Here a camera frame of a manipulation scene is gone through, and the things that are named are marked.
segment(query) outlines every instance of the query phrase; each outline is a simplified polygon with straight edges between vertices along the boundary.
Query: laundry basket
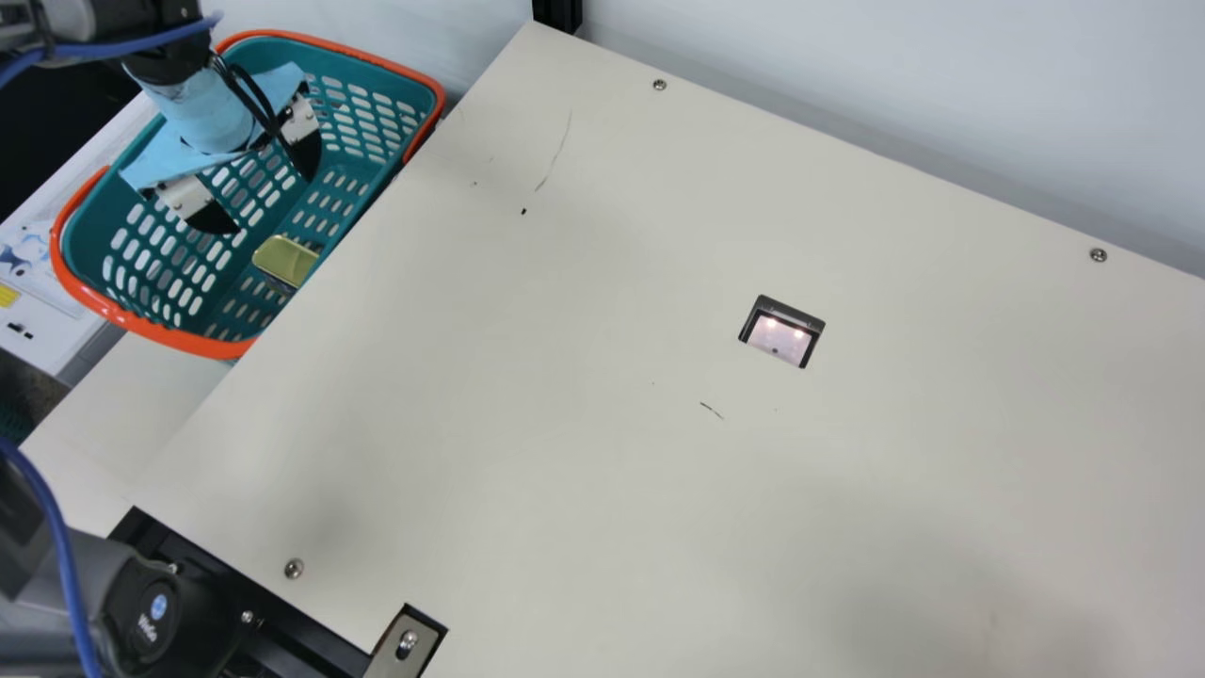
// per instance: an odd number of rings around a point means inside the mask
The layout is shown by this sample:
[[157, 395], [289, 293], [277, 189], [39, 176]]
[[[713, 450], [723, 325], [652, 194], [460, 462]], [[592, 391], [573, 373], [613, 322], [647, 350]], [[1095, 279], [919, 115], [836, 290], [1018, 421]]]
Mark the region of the laundry basket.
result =
[[198, 177], [237, 232], [189, 226], [118, 176], [164, 124], [159, 116], [64, 207], [51, 232], [63, 285], [110, 322], [175, 349], [234, 360], [288, 297], [252, 264], [281, 234], [319, 253], [317, 269], [430, 132], [443, 108], [434, 79], [371, 54], [300, 34], [251, 31], [218, 47], [229, 64], [306, 72], [321, 123], [322, 163], [307, 182], [278, 141]]

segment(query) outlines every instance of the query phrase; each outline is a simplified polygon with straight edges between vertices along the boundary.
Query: white table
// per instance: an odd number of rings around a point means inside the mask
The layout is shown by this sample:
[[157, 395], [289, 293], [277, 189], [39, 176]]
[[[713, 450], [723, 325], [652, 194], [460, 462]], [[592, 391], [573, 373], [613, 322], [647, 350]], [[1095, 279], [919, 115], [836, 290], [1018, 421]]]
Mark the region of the white table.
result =
[[1094, 246], [529, 25], [114, 491], [433, 677], [1194, 676], [1205, 282]]

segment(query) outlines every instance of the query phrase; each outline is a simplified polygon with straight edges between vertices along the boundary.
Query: metal screw head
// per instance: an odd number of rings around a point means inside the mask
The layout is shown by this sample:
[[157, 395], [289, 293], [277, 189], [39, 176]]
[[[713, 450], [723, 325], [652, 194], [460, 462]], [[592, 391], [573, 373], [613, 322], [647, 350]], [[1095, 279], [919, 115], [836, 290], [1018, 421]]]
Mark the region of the metal screw head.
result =
[[295, 558], [289, 562], [284, 564], [284, 576], [288, 577], [289, 579], [296, 579], [298, 577], [301, 577], [302, 572], [305, 572], [305, 564], [301, 562], [301, 559], [299, 558]]
[[398, 642], [398, 649], [408, 653], [410, 650], [415, 649], [415, 645], [417, 644], [418, 644], [418, 633], [415, 633], [413, 631], [406, 631], [405, 633], [401, 635], [401, 641]]

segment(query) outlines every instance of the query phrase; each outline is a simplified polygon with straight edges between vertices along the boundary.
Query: black metal frame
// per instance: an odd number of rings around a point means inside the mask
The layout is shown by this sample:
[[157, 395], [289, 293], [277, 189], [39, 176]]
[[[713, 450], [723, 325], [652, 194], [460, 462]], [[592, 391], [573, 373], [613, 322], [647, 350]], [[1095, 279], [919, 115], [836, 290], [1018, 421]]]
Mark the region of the black metal frame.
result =
[[531, 16], [570, 35], [582, 25], [582, 0], [531, 0]]
[[108, 538], [130, 544], [143, 558], [176, 564], [181, 577], [195, 568], [218, 578], [236, 608], [253, 613], [252, 630], [222, 676], [364, 676], [369, 655], [141, 511], [130, 509]]

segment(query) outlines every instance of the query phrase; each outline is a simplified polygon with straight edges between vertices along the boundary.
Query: sticker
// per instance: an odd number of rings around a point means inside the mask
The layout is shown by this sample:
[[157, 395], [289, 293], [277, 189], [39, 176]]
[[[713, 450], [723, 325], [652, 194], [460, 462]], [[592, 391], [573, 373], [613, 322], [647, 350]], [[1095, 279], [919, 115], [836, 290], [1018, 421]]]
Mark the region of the sticker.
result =
[[7, 284], [0, 283], [0, 308], [11, 308], [19, 297], [20, 291], [17, 291]]

